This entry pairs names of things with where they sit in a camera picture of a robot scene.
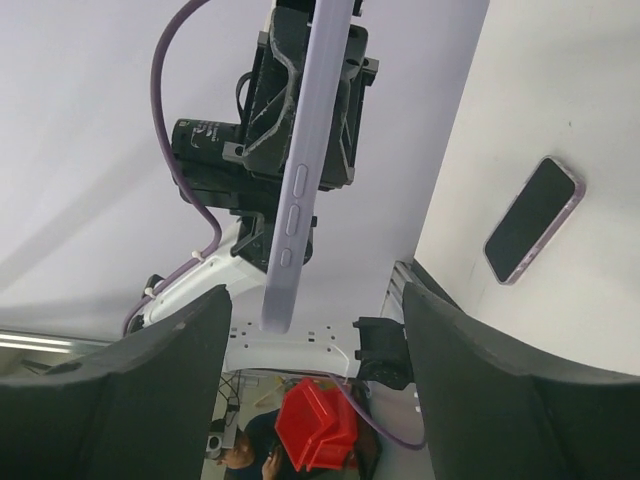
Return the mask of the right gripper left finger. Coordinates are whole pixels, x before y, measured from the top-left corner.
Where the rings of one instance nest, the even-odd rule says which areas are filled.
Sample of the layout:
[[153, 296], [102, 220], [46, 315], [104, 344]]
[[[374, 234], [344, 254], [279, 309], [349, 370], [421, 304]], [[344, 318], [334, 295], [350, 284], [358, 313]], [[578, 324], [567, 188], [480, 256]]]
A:
[[2, 478], [200, 478], [231, 316], [219, 285], [95, 353], [2, 378]]

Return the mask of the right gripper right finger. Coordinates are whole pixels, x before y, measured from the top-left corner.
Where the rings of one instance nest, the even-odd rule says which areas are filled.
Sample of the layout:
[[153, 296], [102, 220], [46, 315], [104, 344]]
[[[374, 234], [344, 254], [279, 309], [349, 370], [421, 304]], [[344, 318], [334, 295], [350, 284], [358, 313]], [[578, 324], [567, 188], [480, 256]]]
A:
[[639, 379], [517, 340], [408, 285], [404, 323], [439, 479], [635, 479]]

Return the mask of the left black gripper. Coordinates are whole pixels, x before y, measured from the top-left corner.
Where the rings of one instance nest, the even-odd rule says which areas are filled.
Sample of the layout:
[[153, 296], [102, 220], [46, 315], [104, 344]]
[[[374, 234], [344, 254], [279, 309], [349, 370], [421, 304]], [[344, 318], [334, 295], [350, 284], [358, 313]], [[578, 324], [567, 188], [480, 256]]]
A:
[[364, 97], [379, 63], [359, 1], [276, 1], [257, 51], [242, 117], [241, 156], [255, 177], [282, 180], [298, 164], [321, 190], [355, 176]]

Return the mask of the lilac silicone phone case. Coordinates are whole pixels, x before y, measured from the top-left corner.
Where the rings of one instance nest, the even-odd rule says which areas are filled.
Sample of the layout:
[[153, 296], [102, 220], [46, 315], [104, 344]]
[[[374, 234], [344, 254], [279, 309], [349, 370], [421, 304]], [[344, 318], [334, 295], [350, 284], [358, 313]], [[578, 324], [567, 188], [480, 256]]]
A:
[[267, 269], [260, 329], [288, 332], [325, 162], [352, 1], [315, 5]]

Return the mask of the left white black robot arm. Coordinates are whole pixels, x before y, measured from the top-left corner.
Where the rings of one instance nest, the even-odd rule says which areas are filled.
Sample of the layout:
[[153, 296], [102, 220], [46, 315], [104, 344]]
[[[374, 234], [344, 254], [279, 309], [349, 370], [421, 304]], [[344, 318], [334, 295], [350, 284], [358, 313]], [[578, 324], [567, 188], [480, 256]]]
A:
[[240, 121], [181, 119], [168, 127], [165, 59], [198, 8], [186, 3], [162, 32], [150, 101], [171, 177], [212, 238], [174, 272], [148, 281], [122, 332], [157, 323], [223, 283], [235, 294], [264, 286], [259, 326], [282, 334], [313, 253], [317, 194], [353, 181], [364, 94], [378, 64], [366, 55], [367, 31], [352, 22], [359, 2], [277, 1], [252, 69], [236, 85]]

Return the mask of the phone in clear purple case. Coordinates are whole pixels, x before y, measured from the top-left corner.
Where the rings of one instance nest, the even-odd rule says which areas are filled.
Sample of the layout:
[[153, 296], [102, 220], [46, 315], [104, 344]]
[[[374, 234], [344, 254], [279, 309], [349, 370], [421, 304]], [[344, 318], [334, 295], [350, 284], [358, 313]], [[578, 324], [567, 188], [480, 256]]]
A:
[[546, 156], [527, 178], [483, 246], [496, 281], [514, 284], [577, 208], [585, 181]]

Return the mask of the person with dark shirt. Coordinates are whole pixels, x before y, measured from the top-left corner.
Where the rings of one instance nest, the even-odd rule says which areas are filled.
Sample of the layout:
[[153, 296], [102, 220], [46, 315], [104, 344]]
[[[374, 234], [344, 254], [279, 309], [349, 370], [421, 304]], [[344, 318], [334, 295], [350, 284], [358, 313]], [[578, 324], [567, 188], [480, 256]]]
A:
[[234, 446], [221, 448], [214, 461], [226, 468], [229, 479], [371, 479], [382, 453], [380, 441], [366, 428], [356, 442], [354, 457], [345, 464], [347, 473], [313, 468], [297, 471], [276, 432], [279, 410], [261, 413], [237, 428]]

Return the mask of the red plastic bin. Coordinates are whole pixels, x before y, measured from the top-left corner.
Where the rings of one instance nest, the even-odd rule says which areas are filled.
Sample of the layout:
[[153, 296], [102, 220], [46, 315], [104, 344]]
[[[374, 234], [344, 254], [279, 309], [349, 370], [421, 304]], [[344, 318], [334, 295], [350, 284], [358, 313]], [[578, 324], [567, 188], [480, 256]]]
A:
[[342, 469], [358, 439], [356, 412], [346, 396], [310, 378], [285, 394], [275, 429], [298, 472]]

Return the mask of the aluminium extrusion rail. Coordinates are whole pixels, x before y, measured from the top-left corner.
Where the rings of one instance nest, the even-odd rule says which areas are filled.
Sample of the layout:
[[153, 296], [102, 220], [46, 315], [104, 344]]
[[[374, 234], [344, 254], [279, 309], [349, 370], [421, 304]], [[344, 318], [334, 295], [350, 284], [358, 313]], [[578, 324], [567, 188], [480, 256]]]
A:
[[406, 284], [414, 283], [411, 267], [406, 262], [396, 262], [391, 271], [389, 283], [384, 296], [381, 316], [398, 323], [404, 323], [403, 291]]

